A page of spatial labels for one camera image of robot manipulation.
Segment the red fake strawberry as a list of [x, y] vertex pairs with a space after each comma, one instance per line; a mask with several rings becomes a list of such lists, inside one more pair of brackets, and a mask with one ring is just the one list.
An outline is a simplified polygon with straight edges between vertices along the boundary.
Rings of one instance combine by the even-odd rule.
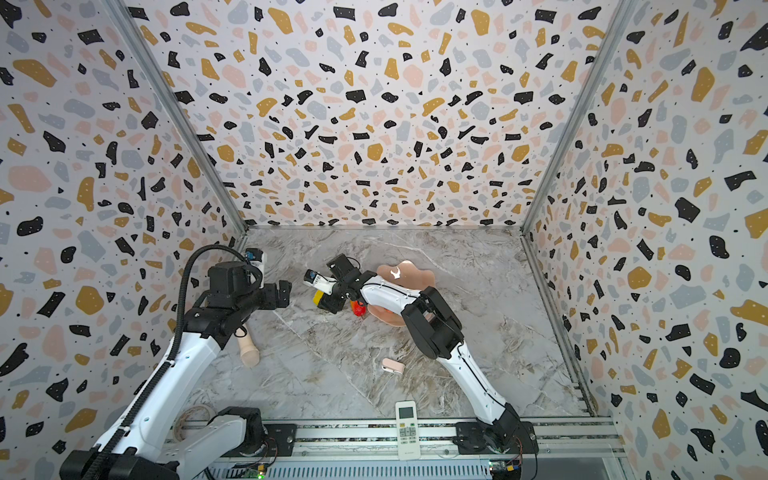
[[350, 308], [355, 317], [364, 318], [367, 315], [367, 306], [359, 301], [351, 301]]

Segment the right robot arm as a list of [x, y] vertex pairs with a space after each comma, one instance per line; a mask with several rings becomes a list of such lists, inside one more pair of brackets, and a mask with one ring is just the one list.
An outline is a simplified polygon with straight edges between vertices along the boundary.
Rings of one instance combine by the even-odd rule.
[[308, 269], [304, 282], [322, 293], [318, 307], [337, 313], [343, 305], [360, 302], [398, 314], [427, 358], [438, 361], [470, 401], [475, 420], [456, 424], [452, 442], [461, 455], [536, 455], [537, 435], [530, 422], [496, 391], [474, 360], [458, 316], [439, 291], [396, 285], [373, 271], [362, 271], [340, 254], [327, 263], [326, 277]]

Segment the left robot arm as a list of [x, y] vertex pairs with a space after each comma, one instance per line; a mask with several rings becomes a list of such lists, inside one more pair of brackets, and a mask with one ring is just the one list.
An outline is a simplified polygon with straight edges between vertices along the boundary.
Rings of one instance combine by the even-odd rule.
[[254, 407], [227, 407], [175, 446], [166, 439], [204, 371], [257, 310], [285, 308], [291, 284], [264, 280], [264, 253], [208, 271], [209, 288], [191, 308], [161, 363], [126, 411], [88, 450], [64, 460], [63, 479], [192, 479], [228, 452], [259, 453], [267, 431]]

